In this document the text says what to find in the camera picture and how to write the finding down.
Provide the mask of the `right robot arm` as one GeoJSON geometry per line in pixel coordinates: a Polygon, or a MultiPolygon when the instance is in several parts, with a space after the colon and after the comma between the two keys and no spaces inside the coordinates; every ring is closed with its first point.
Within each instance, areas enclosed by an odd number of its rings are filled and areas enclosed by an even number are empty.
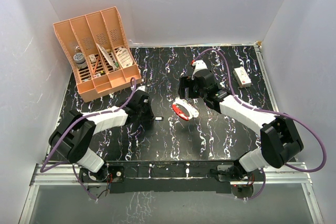
{"type": "Polygon", "coordinates": [[[180,77],[178,90],[181,99],[201,98],[208,108],[235,119],[259,136],[261,146],[235,160],[221,172],[223,176],[247,180],[259,168],[281,168],[304,148],[292,119],[259,112],[243,101],[236,101],[232,92],[222,88],[209,70],[180,77]]]}

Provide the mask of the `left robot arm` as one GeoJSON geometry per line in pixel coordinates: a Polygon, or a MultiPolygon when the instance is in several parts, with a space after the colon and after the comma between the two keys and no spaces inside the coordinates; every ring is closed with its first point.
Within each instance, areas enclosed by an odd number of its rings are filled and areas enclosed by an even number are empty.
{"type": "Polygon", "coordinates": [[[79,165],[91,179],[101,182],[109,172],[104,159],[89,147],[92,137],[107,129],[152,122],[154,118],[149,94],[138,88],[120,106],[90,113],[69,111],[50,136],[49,145],[67,162],[79,165]]]}

